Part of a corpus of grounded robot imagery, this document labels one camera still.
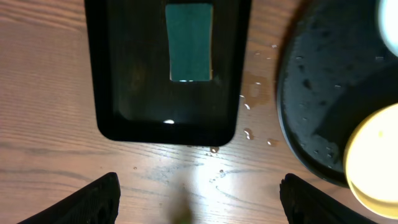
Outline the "green and yellow sponge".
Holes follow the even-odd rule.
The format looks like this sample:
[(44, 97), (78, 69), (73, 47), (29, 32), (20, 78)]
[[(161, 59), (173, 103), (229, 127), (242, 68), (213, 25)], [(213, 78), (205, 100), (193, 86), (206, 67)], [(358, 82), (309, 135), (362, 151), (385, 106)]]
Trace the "green and yellow sponge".
[(168, 4), (165, 17), (170, 79), (173, 82), (211, 80), (213, 5), (204, 2)]

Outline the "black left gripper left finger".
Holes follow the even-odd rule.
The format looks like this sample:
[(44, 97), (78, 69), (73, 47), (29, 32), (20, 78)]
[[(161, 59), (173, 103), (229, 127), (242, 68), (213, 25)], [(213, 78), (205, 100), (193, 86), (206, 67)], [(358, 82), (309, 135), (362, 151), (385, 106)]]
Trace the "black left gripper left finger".
[(108, 172), (19, 224), (114, 224), (120, 196), (118, 175)]

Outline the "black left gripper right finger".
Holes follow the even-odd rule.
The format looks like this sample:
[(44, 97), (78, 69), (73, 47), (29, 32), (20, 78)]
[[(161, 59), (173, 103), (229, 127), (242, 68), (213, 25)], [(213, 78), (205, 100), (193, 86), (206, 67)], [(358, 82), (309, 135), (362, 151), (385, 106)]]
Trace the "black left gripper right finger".
[(280, 183), (280, 201), (290, 224), (376, 224), (291, 173)]

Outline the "yellow plate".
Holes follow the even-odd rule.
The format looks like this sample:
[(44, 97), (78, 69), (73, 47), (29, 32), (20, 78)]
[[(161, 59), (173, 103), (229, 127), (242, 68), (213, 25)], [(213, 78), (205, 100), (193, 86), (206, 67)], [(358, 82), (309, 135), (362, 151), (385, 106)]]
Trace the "yellow plate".
[(397, 105), (369, 115), (353, 131), (343, 156), (349, 188), (368, 210), (397, 219)]

